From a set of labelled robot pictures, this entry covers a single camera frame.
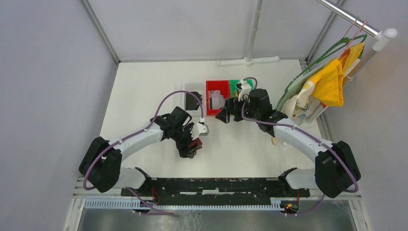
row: pink hanger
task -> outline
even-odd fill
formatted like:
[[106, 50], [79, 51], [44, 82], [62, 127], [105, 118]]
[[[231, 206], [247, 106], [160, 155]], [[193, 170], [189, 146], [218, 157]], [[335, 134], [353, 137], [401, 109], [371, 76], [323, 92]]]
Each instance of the pink hanger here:
[[337, 59], [340, 59], [340, 58], [344, 55], [345, 51], [349, 48], [351, 42], [354, 40], [354, 38], [356, 37], [356, 35], [357, 35], [358, 33], [360, 33], [360, 32], [363, 30], [363, 27], [364, 27], [365, 24], [367, 24], [367, 21], [366, 21], [365, 23], [363, 23], [363, 25], [360, 26], [360, 28], [358, 29], [358, 31], [354, 34], [353, 38], [351, 38], [350, 41], [348, 42], [347, 46], [345, 47], [345, 50], [344, 50], [339, 56], [337, 56]]

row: red object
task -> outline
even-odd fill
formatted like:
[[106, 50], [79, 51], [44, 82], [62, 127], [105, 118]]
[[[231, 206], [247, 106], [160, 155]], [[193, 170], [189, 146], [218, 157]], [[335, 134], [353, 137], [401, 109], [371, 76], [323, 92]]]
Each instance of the red object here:
[[230, 97], [230, 82], [228, 80], [217, 80], [217, 81], [206, 81], [205, 83], [205, 94], [207, 98], [207, 116], [214, 116], [221, 111], [220, 109], [210, 109], [210, 97], [209, 91], [219, 90], [224, 99]]

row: black item in white bin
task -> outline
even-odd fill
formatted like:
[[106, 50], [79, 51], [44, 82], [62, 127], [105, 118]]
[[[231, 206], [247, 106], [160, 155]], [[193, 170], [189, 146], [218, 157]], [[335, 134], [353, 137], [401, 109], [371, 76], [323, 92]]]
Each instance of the black item in white bin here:
[[209, 90], [208, 98], [210, 101], [210, 110], [221, 109], [225, 106], [224, 96], [219, 90]]
[[[203, 103], [203, 99], [201, 98], [201, 95], [196, 92], [196, 91], [191, 91], [197, 98], [200, 99], [201, 103]], [[184, 102], [185, 105], [185, 110], [186, 111], [196, 111], [200, 107], [198, 104], [197, 100], [190, 94], [186, 94], [186, 101]]]

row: gray floor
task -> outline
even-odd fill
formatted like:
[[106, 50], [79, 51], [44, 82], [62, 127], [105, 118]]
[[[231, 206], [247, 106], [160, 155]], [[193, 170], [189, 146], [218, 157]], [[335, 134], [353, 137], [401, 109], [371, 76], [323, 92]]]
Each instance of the gray floor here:
[[[301, 211], [316, 202], [301, 202]], [[315, 212], [287, 217], [274, 211], [178, 210], [176, 216], [138, 216], [129, 210], [85, 209], [80, 231], [355, 231], [347, 201], [324, 202]]]

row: green hanger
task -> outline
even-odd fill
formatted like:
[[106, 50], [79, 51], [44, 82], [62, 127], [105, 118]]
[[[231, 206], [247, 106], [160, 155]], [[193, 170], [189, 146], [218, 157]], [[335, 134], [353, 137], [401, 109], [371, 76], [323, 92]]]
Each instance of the green hanger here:
[[[367, 38], [367, 34], [357, 36], [357, 37], [355, 37], [353, 40], [356, 40], [356, 39], [359, 39], [359, 38], [363, 38], [363, 39], [360, 41], [360, 43], [361, 43], [361, 42], [364, 42], [364, 41], [366, 40], [366, 38]], [[295, 80], [297, 80], [297, 78], [299, 78], [301, 75], [303, 75], [303, 73], [306, 72], [307, 70], [309, 70], [313, 65], [320, 63], [321, 61], [323, 61], [324, 59], [326, 59], [326, 58], [329, 57], [330, 55], [332, 55], [332, 54], [338, 52], [340, 49], [342, 49], [343, 47], [347, 46], [347, 44], [348, 44], [349, 42], [350, 42], [350, 38], [348, 38], [348, 37], [343, 37], [343, 38], [341, 38], [338, 42], [336, 42], [333, 46], [331, 46], [324, 54], [322, 54], [315, 62], [313, 62], [312, 64], [310, 64], [310, 65], [309, 65], [307, 68], [305, 68], [300, 74], [298, 74], [298, 75], [289, 83], [289, 85], [286, 87], [285, 93], [283, 94], [283, 96], [281, 97], [281, 99], [279, 99], [277, 105], [280, 104], [280, 102], [282, 101], [283, 97], [284, 97], [285, 94], [288, 92], [288, 89], [289, 89], [290, 85], [291, 85]]]

